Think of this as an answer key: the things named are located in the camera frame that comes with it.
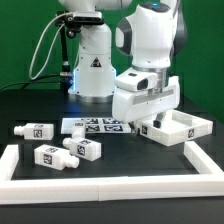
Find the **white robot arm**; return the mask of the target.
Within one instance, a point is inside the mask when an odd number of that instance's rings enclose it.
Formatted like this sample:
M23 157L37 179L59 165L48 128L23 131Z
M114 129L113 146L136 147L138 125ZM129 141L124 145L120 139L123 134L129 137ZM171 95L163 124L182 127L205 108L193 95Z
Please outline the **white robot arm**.
M101 11L132 0L58 0L70 36L80 34L73 90L86 102L112 102L112 117L136 123L152 117L157 128L180 101L176 76L167 75L173 55L183 47L186 27L181 0L141 3L112 32Z

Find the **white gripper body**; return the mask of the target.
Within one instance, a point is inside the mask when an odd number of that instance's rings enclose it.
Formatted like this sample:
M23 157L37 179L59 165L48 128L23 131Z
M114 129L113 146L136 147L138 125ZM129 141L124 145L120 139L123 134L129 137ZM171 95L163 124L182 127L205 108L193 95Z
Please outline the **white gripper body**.
M159 93L149 90L129 92L117 89L112 103L112 117L130 123L175 109L180 102L179 78L169 78L168 86Z

